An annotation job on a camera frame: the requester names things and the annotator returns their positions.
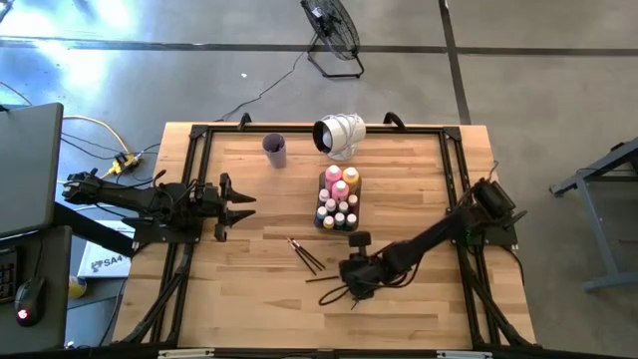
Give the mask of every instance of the white bottle cap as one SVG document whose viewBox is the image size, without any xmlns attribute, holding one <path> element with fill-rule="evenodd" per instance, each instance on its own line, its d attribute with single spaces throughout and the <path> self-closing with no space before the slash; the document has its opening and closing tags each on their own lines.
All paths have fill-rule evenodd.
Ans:
<svg viewBox="0 0 638 359">
<path fill-rule="evenodd" d="M 348 195 L 348 204 L 350 204 L 351 206 L 357 205 L 358 201 L 359 201 L 359 198 L 357 197 L 356 194 Z"/>
<path fill-rule="evenodd" d="M 348 211 L 348 202 L 342 201 L 339 203 L 339 211 L 345 213 Z"/>
<path fill-rule="evenodd" d="M 337 202 L 333 198 L 329 198 L 326 200 L 326 209 L 328 209 L 328 211 L 337 209 Z"/>
<path fill-rule="evenodd" d="M 326 188 L 319 190 L 319 200 L 326 201 L 330 199 L 330 191 Z"/>
<path fill-rule="evenodd" d="M 339 171 L 340 170 L 337 165 L 332 165 L 331 167 L 328 168 L 328 172 L 330 173 L 330 175 L 338 175 Z"/>
<path fill-rule="evenodd" d="M 351 180 L 356 176 L 357 176 L 357 170 L 355 170 L 355 168 L 346 168 L 346 170 L 343 171 L 343 177 L 348 178 L 348 180 Z"/>
<path fill-rule="evenodd" d="M 328 209 L 325 206 L 320 206 L 317 208 L 317 216 L 323 218 L 328 214 Z"/>
<path fill-rule="evenodd" d="M 354 213 L 348 214 L 348 224 L 354 224 L 356 222 L 357 222 L 357 215 Z"/>
<path fill-rule="evenodd" d="M 346 216 L 343 213 L 337 213 L 335 214 L 335 221 L 337 224 L 343 224 L 346 221 Z"/>
<path fill-rule="evenodd" d="M 335 225 L 335 218 L 333 218 L 332 215 L 326 216 L 325 218 L 323 218 L 323 225 L 327 227 Z"/>
<path fill-rule="evenodd" d="M 346 190 L 346 182 L 344 180 L 337 181 L 337 189 L 340 191 Z"/>
</svg>

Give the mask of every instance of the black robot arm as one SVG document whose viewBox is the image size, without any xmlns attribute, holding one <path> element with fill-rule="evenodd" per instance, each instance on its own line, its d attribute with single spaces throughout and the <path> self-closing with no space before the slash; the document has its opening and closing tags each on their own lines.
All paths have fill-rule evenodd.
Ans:
<svg viewBox="0 0 638 359">
<path fill-rule="evenodd" d="M 153 180 L 122 185 L 99 179 L 97 170 L 69 175 L 62 196 L 73 204 L 107 203 L 136 211 L 139 217 L 127 217 L 122 222 L 143 233 L 145 241 L 181 242 L 185 237 L 198 240 L 201 224 L 206 218 L 218 218 L 215 226 L 217 240 L 225 241 L 225 227 L 255 213 L 254 210 L 230 210 L 233 203 L 253 202 L 255 198 L 232 189 L 228 174 L 219 179 L 219 192 L 211 183 L 158 183 L 165 171 Z M 138 186 L 152 183 L 149 188 Z"/>
<path fill-rule="evenodd" d="M 490 226 L 514 224 L 524 212 L 513 215 L 514 203 L 495 181 L 481 179 L 459 205 L 439 222 L 413 239 L 394 242 L 368 256 L 365 249 L 351 254 L 339 263 L 339 274 L 355 300 L 370 298 L 383 287 L 405 286 L 407 273 L 421 262 L 424 254 L 443 241 L 484 232 Z M 350 236 L 351 246 L 363 248 L 370 244 L 370 233 Z"/>
</svg>

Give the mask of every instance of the wooden tabletop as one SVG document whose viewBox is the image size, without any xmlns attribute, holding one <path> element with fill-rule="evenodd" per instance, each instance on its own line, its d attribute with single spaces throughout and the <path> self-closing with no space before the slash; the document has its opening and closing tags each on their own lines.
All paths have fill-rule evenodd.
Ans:
<svg viewBox="0 0 638 359">
<path fill-rule="evenodd" d="M 156 173 L 166 170 L 164 182 L 181 180 L 191 125 L 166 124 L 156 165 Z M 461 126 L 461 130 L 474 183 L 492 166 L 487 130 L 484 126 Z M 262 138 L 215 134 L 212 140 L 206 180 L 217 184 L 222 172 L 229 173 L 237 191 L 257 198 L 229 207 L 252 208 L 257 214 L 230 229 L 225 243 L 214 240 L 215 219 L 205 223 L 201 243 L 195 247 L 179 346 L 469 348 L 458 259 L 449 243 L 425 255 L 414 282 L 406 288 L 380 289 L 354 309 L 348 297 L 328 306 L 317 304 L 341 282 L 305 283 L 313 276 L 288 246 L 286 236 L 296 238 L 326 264 L 320 275 L 337 274 L 339 260 L 350 252 L 347 237 L 326 235 L 313 225 L 318 176 L 334 162 L 317 152 L 310 134 L 286 134 L 288 165 L 275 170 L 262 153 Z M 450 149 L 457 173 L 452 144 Z M 363 179 L 359 230 L 372 233 L 370 250 L 414 237 L 442 218 L 448 206 L 434 136 L 368 135 L 355 157 L 337 165 L 355 167 Z M 116 339 L 133 330 L 158 296 L 165 253 L 166 245 L 154 244 L 133 259 Z M 495 302 L 520 334 L 533 341 L 516 262 L 501 248 L 492 247 L 485 250 L 485 259 Z M 481 332 L 487 337 L 482 308 L 478 312 Z M 164 333 L 171 314 L 172 302 Z"/>
</svg>

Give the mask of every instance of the fan stand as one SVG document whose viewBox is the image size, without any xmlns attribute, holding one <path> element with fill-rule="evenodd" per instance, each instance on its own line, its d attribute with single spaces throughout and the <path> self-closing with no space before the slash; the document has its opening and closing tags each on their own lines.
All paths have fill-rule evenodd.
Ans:
<svg viewBox="0 0 638 359">
<path fill-rule="evenodd" d="M 319 64 L 317 64 L 317 62 L 315 61 L 315 59 L 312 58 L 311 55 L 311 50 L 312 48 L 315 47 L 315 45 L 317 44 L 317 41 L 319 41 L 319 37 L 315 37 L 315 41 L 312 42 L 312 45 L 310 46 L 310 48 L 308 49 L 308 61 L 310 61 L 312 63 L 312 65 L 314 65 L 317 70 L 319 70 L 319 72 L 321 73 L 321 75 L 323 75 L 323 77 L 328 78 L 328 79 L 344 79 L 344 78 L 357 78 L 359 79 L 361 77 L 361 75 L 363 75 L 363 73 L 366 71 L 363 68 L 363 64 L 361 63 L 361 60 L 359 60 L 359 55 L 358 54 L 354 54 L 355 60 L 357 60 L 357 63 L 359 64 L 359 68 L 361 68 L 361 72 L 358 74 L 336 74 L 336 75 L 331 75 L 326 73 L 325 71 L 323 71 L 323 69 L 321 68 L 321 66 L 319 66 Z"/>
</svg>

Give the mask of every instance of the concrete floor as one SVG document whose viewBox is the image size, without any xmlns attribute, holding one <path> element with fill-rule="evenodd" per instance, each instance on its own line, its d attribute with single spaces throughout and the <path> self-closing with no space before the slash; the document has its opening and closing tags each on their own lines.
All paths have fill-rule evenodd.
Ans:
<svg viewBox="0 0 638 359">
<path fill-rule="evenodd" d="M 343 2 L 363 45 L 446 45 L 437 0 Z M 638 5 L 631 0 L 449 0 L 449 5 L 458 46 L 638 47 L 633 20 Z M 34 20 L 45 25 L 29 25 Z M 305 45 L 312 33 L 296 0 L 16 0 L 0 23 L 0 36 L 8 35 Z M 0 47 L 0 79 L 35 104 L 59 101 L 66 114 L 110 123 L 139 150 L 160 140 L 165 122 L 216 120 L 255 97 L 287 72 L 297 55 L 69 50 L 64 43 L 42 42 L 37 49 Z M 258 122 L 358 112 L 375 123 L 394 111 L 407 123 L 459 123 L 447 54 L 364 53 L 361 58 L 366 74 L 341 82 L 321 78 L 301 59 L 291 76 L 244 111 Z M 320 59 L 339 69 L 352 65 L 329 54 Z M 488 126 L 501 182 L 518 207 L 529 210 L 517 231 L 538 342 L 637 356 L 638 287 L 581 290 L 583 281 L 603 273 L 593 234 L 578 195 L 556 199 L 547 188 L 637 136 L 638 58 L 461 55 L 459 62 L 472 121 Z M 19 101 L 0 90 L 0 103 Z M 69 122 L 64 130 L 117 145 L 92 124 Z M 66 146 L 60 157 L 60 177 L 109 167 Z M 142 170 L 139 178 L 152 172 L 153 159 Z M 85 214 L 110 218 L 98 211 Z M 74 241 L 72 272 L 82 247 Z M 95 292 L 85 300 L 115 295 L 120 282 L 93 284 Z M 112 308 L 113 300 L 107 300 L 70 310 L 68 340 L 96 345 Z M 98 325 L 87 325 L 88 317 Z"/>
</svg>

